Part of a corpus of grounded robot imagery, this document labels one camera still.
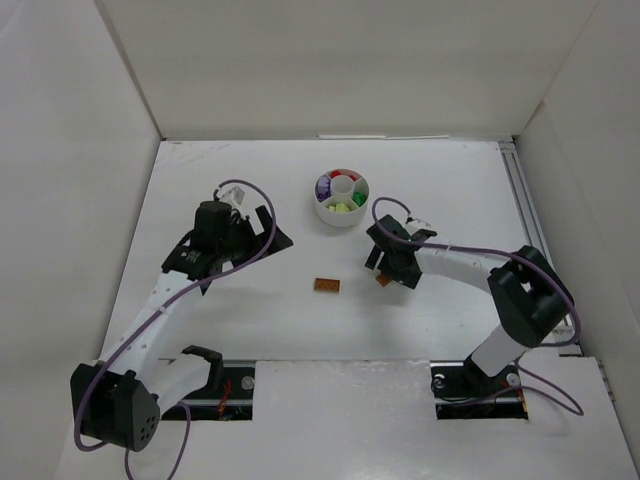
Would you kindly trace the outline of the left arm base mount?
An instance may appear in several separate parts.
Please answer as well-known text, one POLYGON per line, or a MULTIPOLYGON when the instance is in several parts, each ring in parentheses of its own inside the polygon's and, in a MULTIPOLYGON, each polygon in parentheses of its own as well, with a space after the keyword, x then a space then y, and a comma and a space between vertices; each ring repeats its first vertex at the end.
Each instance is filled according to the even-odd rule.
POLYGON ((165 420, 248 421, 252 418, 256 364, 226 361, 221 353, 195 345, 163 359, 152 394, 165 420))

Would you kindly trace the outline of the brown lego plate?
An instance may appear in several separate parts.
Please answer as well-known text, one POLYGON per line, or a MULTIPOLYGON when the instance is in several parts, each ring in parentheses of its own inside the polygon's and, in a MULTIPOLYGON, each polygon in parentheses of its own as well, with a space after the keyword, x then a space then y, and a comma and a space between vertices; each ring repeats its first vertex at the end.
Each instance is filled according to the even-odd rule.
POLYGON ((341 282, 338 279, 316 278, 314 280, 315 291, 338 293, 340 291, 340 286, 341 282))
POLYGON ((377 277, 376 277, 376 281, 382 286, 382 287, 386 287, 391 281, 392 279, 389 278, 388 276, 384 275, 383 273, 380 273, 377 277))

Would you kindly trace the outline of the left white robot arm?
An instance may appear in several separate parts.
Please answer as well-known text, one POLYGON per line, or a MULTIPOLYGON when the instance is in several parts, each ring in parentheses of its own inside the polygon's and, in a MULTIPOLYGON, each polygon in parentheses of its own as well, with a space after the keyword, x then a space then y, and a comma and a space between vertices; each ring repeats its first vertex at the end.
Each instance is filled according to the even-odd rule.
POLYGON ((167 365, 161 356, 214 281, 292 246, 276 224, 272 202, 255 213, 262 232, 237 202, 202 202, 129 328, 97 361, 75 369, 70 386, 80 450, 88 450, 82 439, 90 437, 94 449, 111 444, 139 452, 168 410, 194 392, 216 392, 224 384, 223 356, 215 350, 188 345, 167 365))

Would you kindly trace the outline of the dark green lego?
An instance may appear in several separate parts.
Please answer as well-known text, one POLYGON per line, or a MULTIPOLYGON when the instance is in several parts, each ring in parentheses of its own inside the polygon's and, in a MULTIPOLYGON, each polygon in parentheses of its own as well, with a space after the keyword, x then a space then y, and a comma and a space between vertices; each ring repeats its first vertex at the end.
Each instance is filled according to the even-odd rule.
POLYGON ((367 201, 367 196, 364 193, 355 192, 352 196, 352 200, 358 207, 362 207, 367 201))

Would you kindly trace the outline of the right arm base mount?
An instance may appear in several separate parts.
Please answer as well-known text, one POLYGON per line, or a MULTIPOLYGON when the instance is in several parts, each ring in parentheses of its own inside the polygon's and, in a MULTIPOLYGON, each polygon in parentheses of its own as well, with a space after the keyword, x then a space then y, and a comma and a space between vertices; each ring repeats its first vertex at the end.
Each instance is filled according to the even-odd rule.
POLYGON ((528 419, 519 372, 513 364, 494 377, 470 361, 431 361, 429 368, 438 420, 528 419))

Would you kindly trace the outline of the purple lego plate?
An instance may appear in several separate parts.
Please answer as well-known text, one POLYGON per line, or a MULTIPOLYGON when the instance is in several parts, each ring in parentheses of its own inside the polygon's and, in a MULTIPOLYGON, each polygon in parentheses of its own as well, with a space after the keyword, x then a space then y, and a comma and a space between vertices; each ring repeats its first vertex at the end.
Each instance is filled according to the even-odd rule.
POLYGON ((330 190, 331 179, 326 176, 322 176, 316 183, 316 197, 319 201, 324 201, 331 195, 330 190))

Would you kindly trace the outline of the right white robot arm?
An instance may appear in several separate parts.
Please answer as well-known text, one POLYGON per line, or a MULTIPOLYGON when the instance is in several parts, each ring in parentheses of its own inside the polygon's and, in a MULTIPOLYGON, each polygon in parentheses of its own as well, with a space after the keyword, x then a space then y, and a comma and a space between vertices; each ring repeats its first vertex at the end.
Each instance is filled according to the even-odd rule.
POLYGON ((494 303, 499 324, 463 361, 460 373, 482 387, 506 372, 514 360, 543 345, 575 312, 572 295, 544 255, 525 245, 514 253, 435 244, 437 235, 410 218, 401 224, 386 215, 367 230, 374 247, 365 262, 390 280, 415 289, 434 275, 478 288, 494 303))

